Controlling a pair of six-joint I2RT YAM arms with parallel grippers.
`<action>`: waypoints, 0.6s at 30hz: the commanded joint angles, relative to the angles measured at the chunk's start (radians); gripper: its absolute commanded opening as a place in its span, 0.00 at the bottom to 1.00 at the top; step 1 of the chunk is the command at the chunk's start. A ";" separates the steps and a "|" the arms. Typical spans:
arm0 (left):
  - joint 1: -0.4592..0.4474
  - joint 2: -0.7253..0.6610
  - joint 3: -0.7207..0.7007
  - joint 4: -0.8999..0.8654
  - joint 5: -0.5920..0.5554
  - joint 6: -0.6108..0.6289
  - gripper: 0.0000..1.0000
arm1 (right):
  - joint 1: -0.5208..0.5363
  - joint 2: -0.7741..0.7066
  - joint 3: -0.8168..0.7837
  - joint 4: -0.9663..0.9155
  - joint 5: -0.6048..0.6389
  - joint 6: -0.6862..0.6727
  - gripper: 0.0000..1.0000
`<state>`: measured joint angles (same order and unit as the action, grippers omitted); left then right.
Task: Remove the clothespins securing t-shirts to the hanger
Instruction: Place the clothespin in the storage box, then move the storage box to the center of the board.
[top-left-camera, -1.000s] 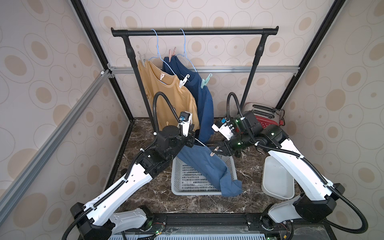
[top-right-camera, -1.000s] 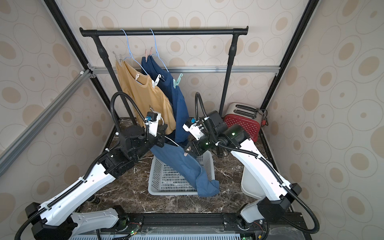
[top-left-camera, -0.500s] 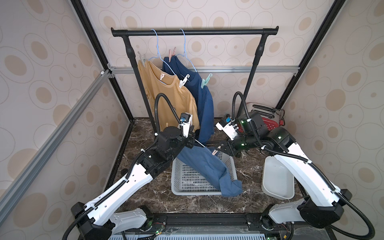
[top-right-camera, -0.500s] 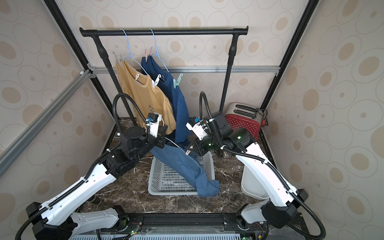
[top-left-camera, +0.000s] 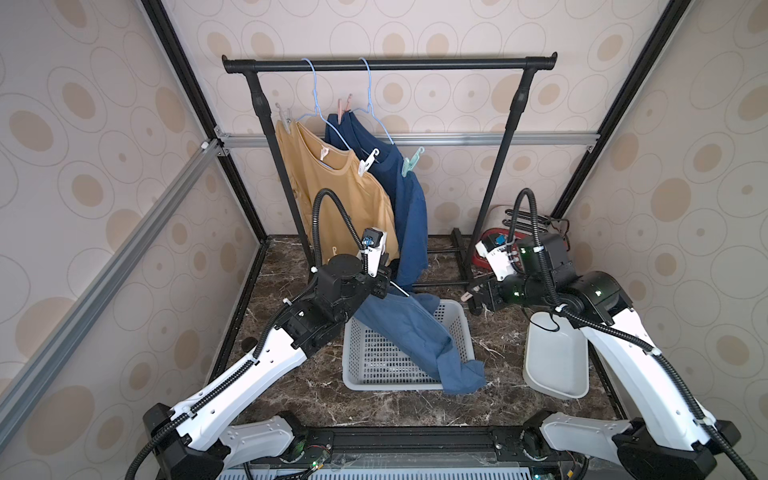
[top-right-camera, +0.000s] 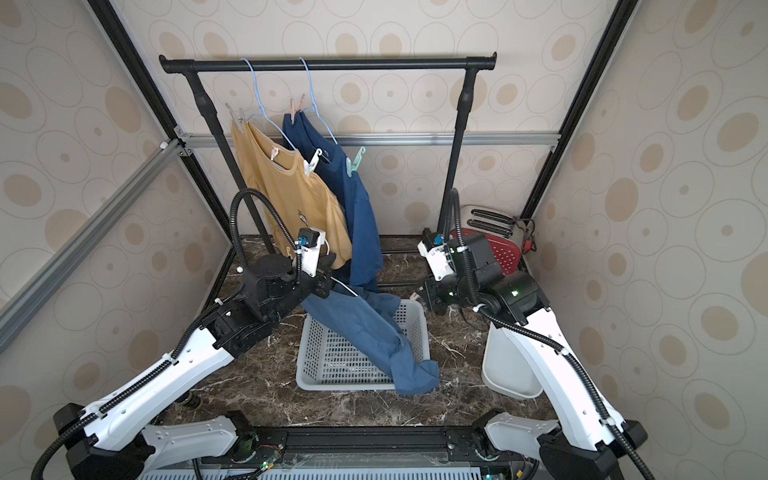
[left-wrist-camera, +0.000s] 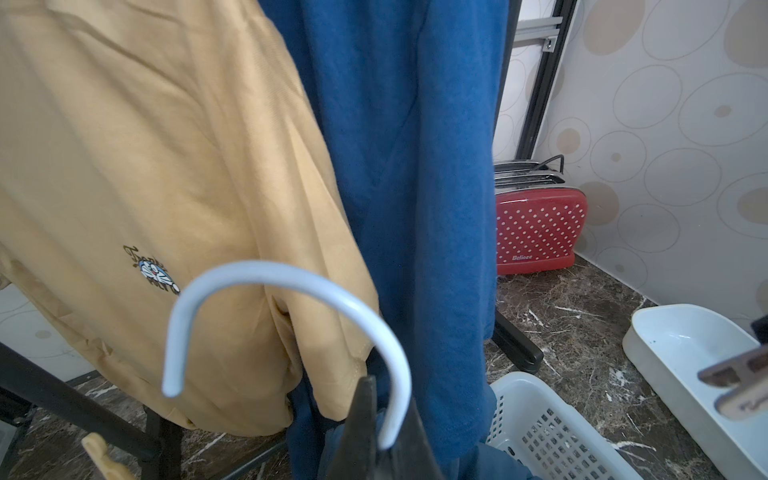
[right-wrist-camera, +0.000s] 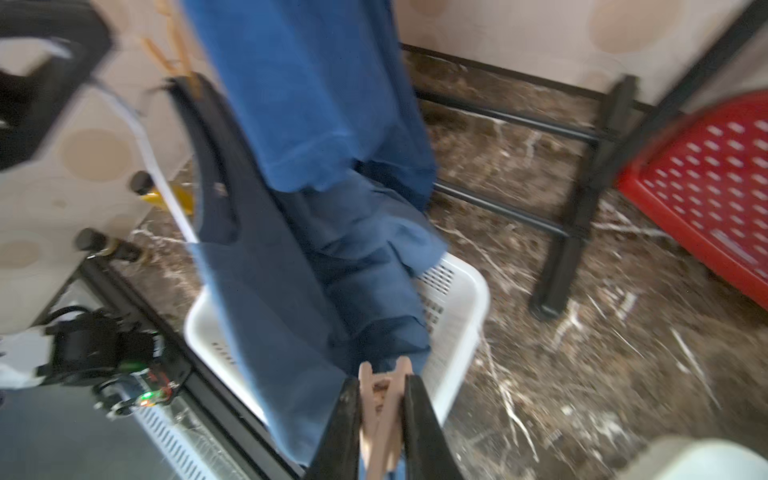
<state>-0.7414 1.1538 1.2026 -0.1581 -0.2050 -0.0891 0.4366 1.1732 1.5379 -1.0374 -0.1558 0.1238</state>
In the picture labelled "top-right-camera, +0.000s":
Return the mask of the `white wire hanger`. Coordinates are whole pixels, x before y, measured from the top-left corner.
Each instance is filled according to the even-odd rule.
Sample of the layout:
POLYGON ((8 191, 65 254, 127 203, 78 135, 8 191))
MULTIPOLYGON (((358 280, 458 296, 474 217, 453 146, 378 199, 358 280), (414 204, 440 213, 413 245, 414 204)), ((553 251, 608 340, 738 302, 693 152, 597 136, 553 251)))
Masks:
POLYGON ((358 297, 359 296, 359 294, 352 287, 350 287, 349 285, 345 284, 341 280, 339 280, 339 279, 337 279, 335 277, 332 277, 331 280, 333 282, 332 290, 334 292, 337 292, 337 293, 340 293, 340 294, 344 294, 344 295, 353 296, 353 297, 358 297))

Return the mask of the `slate blue t-shirt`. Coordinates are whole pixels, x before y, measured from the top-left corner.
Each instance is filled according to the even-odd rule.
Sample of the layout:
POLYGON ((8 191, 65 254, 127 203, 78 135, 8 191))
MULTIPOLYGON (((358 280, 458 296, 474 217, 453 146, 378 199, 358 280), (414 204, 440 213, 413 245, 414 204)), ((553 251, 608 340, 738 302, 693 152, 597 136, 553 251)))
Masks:
POLYGON ((394 320, 404 300, 388 293, 354 289, 353 297, 331 290, 326 299, 310 296, 302 307, 328 329, 341 335, 394 382, 400 395, 428 393, 439 386, 439 366, 429 358, 416 361, 407 336, 394 320))

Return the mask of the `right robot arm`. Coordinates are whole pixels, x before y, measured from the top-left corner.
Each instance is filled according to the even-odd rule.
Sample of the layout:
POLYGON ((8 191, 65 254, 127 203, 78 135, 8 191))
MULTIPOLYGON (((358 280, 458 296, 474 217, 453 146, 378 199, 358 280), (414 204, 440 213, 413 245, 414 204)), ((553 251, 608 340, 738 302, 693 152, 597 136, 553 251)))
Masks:
POLYGON ((601 393, 535 279, 520 270, 504 274, 487 237, 464 232, 457 189, 445 193, 444 212, 442 230, 425 230, 419 244, 431 270, 419 290, 427 308, 437 315, 450 307, 470 309, 486 320, 486 363, 520 369, 557 415, 535 421, 490 412, 473 426, 478 456, 517 454, 555 479, 619 479, 619 460, 628 457, 643 478, 653 478, 638 452, 647 432, 601 393))

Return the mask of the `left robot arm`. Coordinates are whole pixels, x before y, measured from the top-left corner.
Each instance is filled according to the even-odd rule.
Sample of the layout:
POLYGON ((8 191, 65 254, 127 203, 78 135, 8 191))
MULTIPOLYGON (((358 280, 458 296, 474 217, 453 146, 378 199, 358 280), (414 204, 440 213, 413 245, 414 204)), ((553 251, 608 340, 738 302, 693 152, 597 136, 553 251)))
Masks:
POLYGON ((138 479, 162 465, 162 456, 187 445, 198 456, 220 456, 246 435, 229 416, 186 425, 180 435, 151 421, 212 373, 244 356, 269 337, 280 322, 308 297, 329 295, 336 259, 325 233, 301 225, 291 234, 262 192, 245 188, 233 198, 229 228, 242 282, 225 300, 207 307, 186 328, 177 345, 137 377, 86 406, 70 403, 54 416, 57 438, 31 471, 41 479, 60 449, 76 479, 138 479), (293 254, 269 254, 248 262, 238 227, 240 203, 260 200, 293 254))

